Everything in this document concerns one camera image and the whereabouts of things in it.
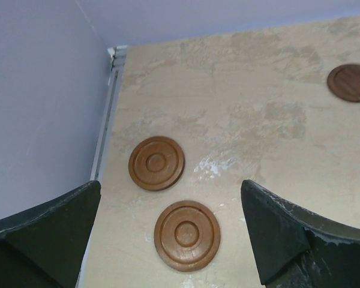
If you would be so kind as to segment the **dark walnut coaster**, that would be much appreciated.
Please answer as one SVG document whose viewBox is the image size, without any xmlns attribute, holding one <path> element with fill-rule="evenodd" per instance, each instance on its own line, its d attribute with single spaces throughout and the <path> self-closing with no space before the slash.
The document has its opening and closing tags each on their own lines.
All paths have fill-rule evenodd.
<svg viewBox="0 0 360 288">
<path fill-rule="evenodd" d="M 360 103 L 360 64 L 343 64 L 328 74 L 328 89 L 338 98 Z"/>
</svg>

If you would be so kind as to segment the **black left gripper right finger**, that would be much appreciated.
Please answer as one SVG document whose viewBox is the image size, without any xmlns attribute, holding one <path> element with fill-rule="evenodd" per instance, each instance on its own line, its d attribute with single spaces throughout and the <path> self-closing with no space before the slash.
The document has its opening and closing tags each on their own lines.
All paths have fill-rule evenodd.
<svg viewBox="0 0 360 288">
<path fill-rule="evenodd" d="M 265 287 L 360 287 L 360 229 L 300 207 L 252 180 L 241 202 Z"/>
</svg>

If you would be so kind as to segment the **reddish wooden coaster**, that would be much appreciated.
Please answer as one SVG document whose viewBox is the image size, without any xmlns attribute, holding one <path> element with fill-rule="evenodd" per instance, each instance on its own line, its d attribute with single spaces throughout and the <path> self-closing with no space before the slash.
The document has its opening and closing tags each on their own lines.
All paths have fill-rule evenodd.
<svg viewBox="0 0 360 288">
<path fill-rule="evenodd" d="M 183 200 L 169 205 L 154 228 L 155 249 L 163 262 L 180 272 L 206 267 L 220 247 L 217 218 L 205 205 Z"/>
<path fill-rule="evenodd" d="M 161 191 L 173 186 L 180 179 L 184 167 L 182 148 L 165 136 L 153 136 L 140 142 L 128 162 L 133 182 L 148 191 Z"/>
</svg>

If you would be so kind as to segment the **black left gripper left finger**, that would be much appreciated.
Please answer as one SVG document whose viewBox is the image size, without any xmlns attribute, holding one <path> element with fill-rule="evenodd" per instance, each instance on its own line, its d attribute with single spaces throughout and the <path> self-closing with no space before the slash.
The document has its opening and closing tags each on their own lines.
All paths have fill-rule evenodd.
<svg viewBox="0 0 360 288">
<path fill-rule="evenodd" d="M 75 287 L 101 199 L 101 184 L 0 220 L 0 287 Z"/>
</svg>

